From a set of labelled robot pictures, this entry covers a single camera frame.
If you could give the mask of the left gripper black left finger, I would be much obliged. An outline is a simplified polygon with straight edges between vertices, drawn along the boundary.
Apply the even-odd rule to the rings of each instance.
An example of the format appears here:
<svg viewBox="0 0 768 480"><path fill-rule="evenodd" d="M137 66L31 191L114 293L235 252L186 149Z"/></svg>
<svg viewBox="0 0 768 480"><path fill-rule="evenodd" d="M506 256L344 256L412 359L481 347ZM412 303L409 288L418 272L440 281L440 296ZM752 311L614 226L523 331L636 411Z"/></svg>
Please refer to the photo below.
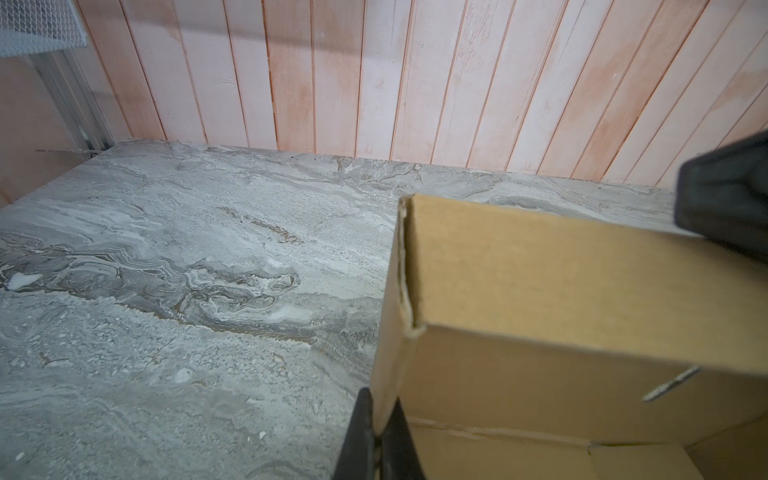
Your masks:
<svg viewBox="0 0 768 480"><path fill-rule="evenodd" d="M357 395L332 479L425 479L400 400L376 435L373 399L368 388Z"/></svg>

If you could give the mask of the brown cardboard box sheet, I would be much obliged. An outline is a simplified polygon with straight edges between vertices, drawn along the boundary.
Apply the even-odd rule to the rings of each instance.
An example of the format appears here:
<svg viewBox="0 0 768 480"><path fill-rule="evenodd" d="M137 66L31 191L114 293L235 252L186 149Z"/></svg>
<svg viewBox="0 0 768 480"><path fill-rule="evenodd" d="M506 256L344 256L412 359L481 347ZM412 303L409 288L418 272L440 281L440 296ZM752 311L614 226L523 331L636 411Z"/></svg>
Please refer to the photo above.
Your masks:
<svg viewBox="0 0 768 480"><path fill-rule="evenodd" d="M767 268L684 235L399 201L372 423L430 479L763 479Z"/></svg>

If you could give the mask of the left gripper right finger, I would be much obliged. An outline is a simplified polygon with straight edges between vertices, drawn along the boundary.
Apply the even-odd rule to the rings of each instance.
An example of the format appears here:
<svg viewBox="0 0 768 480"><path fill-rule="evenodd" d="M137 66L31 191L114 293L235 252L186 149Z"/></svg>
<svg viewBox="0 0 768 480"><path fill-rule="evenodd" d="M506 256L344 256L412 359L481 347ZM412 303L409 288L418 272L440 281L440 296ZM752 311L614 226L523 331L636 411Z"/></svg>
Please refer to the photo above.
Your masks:
<svg viewBox="0 0 768 480"><path fill-rule="evenodd" d="M686 161L678 172L674 223L767 261L767 133Z"/></svg>

